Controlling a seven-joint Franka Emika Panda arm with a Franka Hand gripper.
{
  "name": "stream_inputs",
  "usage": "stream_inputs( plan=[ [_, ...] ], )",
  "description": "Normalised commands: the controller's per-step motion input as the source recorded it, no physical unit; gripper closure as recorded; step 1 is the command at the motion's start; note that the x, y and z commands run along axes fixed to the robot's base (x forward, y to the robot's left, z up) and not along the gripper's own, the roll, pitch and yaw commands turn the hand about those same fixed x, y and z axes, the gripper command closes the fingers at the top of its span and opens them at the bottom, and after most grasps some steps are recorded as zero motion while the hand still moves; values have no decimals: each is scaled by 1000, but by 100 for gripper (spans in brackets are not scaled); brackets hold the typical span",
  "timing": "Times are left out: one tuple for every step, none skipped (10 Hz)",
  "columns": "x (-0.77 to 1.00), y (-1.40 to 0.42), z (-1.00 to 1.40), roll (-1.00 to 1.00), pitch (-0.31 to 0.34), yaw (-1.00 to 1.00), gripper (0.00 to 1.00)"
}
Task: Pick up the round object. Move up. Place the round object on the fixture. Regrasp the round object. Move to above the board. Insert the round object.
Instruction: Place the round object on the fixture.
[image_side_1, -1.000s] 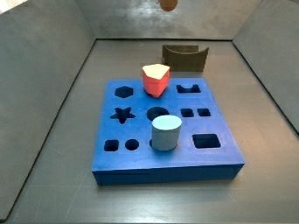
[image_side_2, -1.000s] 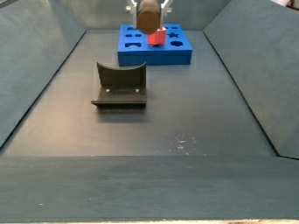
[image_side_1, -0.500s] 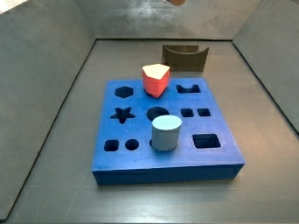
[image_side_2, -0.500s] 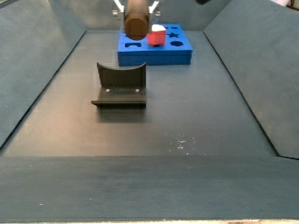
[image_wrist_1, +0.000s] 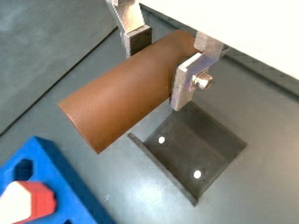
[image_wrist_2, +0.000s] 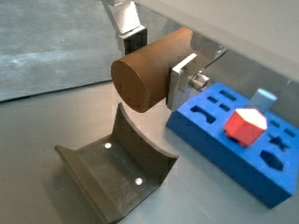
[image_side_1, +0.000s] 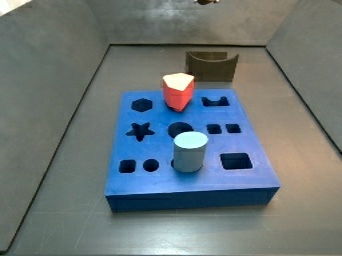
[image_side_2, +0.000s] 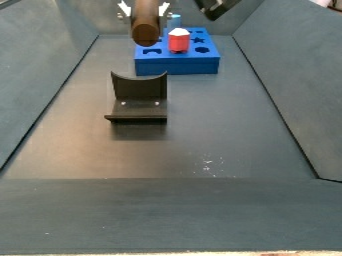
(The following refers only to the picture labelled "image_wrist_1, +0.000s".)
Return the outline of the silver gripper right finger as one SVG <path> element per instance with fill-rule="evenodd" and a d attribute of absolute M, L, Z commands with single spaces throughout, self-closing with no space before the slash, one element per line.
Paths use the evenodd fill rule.
<path fill-rule="evenodd" d="M 216 38 L 201 31 L 197 32 L 194 47 L 200 52 L 177 68 L 171 97 L 171 107 L 175 111 L 191 101 L 195 89 L 209 88 L 213 82 L 209 69 L 221 59 L 224 46 Z"/>

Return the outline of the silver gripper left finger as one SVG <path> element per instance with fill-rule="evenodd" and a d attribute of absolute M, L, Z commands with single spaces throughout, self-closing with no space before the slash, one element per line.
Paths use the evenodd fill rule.
<path fill-rule="evenodd" d="M 130 58 L 153 44 L 153 27 L 146 24 L 138 0 L 106 0 L 121 30 L 126 56 Z"/>

